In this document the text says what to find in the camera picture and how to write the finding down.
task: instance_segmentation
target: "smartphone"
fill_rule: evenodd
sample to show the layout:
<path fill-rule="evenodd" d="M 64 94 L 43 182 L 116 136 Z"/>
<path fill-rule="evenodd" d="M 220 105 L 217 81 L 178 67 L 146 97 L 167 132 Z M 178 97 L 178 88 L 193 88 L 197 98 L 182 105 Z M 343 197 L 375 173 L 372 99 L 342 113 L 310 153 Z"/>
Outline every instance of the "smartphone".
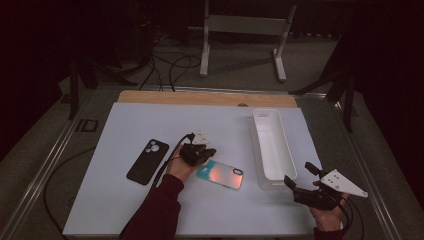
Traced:
<path fill-rule="evenodd" d="M 168 144 L 151 139 L 127 173 L 127 178 L 142 185 L 147 185 L 168 149 Z"/>
<path fill-rule="evenodd" d="M 227 188 L 238 190 L 243 180 L 243 171 L 224 163 L 209 159 L 197 169 L 197 177 Z"/>

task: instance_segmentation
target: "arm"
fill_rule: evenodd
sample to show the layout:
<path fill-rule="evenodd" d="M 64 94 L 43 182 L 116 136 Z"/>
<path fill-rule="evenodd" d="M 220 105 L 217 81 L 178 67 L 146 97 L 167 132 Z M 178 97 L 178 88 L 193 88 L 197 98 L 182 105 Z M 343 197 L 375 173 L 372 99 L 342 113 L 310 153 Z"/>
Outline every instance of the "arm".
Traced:
<path fill-rule="evenodd" d="M 169 162 L 166 174 L 159 187 L 152 190 L 134 214 L 124 233 L 124 240 L 174 239 L 181 205 L 178 194 L 184 182 L 196 169 L 188 166 L 179 157 L 179 148 Z"/>
<path fill-rule="evenodd" d="M 344 199 L 348 198 L 348 194 L 342 193 Z M 343 231 L 340 229 L 343 212 L 339 207 L 331 211 L 322 211 L 316 208 L 310 208 L 312 216 L 314 216 L 317 227 L 314 228 L 315 240 L 341 240 L 343 239 Z"/>

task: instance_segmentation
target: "white triangular object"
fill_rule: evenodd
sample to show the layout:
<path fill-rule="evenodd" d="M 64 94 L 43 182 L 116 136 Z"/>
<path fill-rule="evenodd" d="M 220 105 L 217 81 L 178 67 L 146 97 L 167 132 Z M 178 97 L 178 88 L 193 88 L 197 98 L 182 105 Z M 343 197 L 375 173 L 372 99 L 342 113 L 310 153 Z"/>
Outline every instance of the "white triangular object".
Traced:
<path fill-rule="evenodd" d="M 321 178 L 321 182 L 338 192 L 345 192 L 359 197 L 368 197 L 367 192 L 360 189 L 336 169 Z"/>

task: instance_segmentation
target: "white table surface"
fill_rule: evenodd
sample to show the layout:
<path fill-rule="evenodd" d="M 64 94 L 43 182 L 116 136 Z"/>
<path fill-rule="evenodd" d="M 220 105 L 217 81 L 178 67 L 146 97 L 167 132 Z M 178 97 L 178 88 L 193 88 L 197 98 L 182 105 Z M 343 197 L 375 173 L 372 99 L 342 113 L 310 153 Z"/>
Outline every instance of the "white table surface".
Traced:
<path fill-rule="evenodd" d="M 259 187 L 252 147 L 252 107 L 115 103 L 67 220 L 65 235 L 117 235 L 149 191 L 126 178 L 147 142 L 168 143 L 171 154 L 187 133 L 202 131 L 212 158 L 244 172 L 239 190 L 198 179 L 195 174 L 179 196 L 182 209 L 177 236 L 280 236 L 312 234 L 309 209 L 293 202 L 289 189 Z M 309 161 L 321 168 L 300 108 L 280 112 L 298 173 L 298 187 L 314 189 Z"/>

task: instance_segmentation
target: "white container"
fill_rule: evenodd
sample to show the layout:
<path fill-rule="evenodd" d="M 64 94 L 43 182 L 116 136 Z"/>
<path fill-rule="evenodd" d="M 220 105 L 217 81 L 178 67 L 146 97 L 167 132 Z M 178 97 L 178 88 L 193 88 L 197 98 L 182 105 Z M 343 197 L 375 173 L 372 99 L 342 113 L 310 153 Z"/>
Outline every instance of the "white container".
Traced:
<path fill-rule="evenodd" d="M 274 109 L 255 109 L 253 119 L 252 139 L 259 186 L 284 189 L 284 176 L 295 179 L 297 172 L 280 113 Z"/>

